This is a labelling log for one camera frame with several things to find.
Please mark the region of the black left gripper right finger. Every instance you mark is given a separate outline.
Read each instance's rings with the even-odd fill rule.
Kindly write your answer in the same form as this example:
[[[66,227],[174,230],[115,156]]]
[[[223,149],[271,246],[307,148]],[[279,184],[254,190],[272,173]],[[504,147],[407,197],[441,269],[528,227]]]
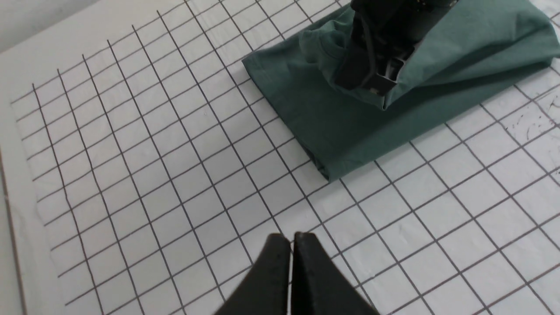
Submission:
[[[378,315],[309,232],[294,236],[290,311],[292,315]]]

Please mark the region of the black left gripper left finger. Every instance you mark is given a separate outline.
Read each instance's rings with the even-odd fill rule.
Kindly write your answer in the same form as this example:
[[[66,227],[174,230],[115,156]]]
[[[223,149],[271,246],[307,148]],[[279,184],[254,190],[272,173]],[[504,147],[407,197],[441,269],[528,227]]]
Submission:
[[[290,271],[290,242],[272,233],[254,265],[217,315],[286,315]]]

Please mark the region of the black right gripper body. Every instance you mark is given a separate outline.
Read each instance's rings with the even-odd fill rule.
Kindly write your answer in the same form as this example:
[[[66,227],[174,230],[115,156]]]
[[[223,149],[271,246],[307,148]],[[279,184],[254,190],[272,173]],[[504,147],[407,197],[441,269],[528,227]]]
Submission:
[[[386,95],[426,34],[454,0],[353,0],[350,42],[335,84]]]

